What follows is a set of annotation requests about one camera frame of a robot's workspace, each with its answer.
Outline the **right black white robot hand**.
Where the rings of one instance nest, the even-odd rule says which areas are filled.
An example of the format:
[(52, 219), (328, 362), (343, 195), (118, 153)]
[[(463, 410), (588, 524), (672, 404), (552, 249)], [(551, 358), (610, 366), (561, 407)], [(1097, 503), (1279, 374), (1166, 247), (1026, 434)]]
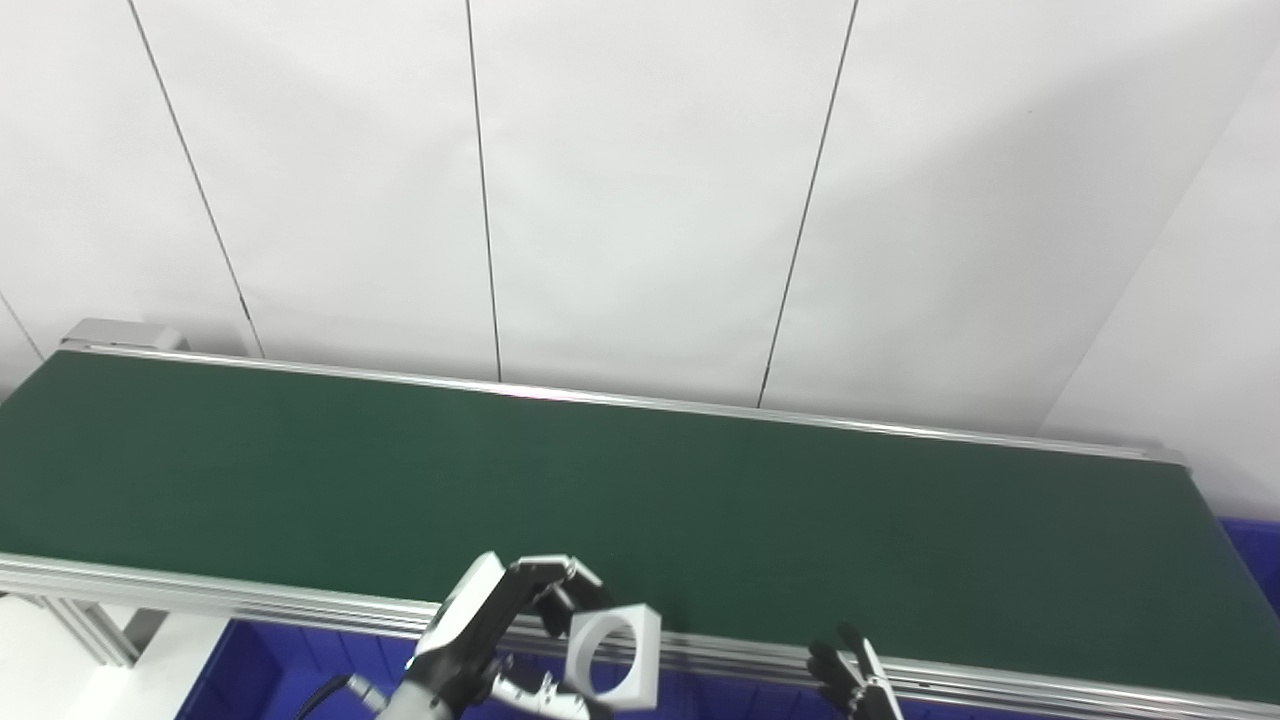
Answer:
[(897, 694), (870, 641), (847, 621), (838, 623), (836, 633), (852, 657), (813, 641), (806, 670), (818, 683), (817, 693), (846, 719), (902, 720)]

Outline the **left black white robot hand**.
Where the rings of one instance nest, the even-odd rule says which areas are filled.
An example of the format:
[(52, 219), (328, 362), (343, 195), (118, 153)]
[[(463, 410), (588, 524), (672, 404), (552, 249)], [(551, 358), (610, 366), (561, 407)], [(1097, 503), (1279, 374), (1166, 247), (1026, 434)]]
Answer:
[(493, 551), (480, 553), (420, 635), (381, 717), (461, 719), (494, 697), (544, 719), (612, 719), (570, 682), (498, 656), (521, 612), (536, 611), (549, 637), (564, 638), (576, 614), (611, 605), (603, 580), (573, 556), (503, 562)]

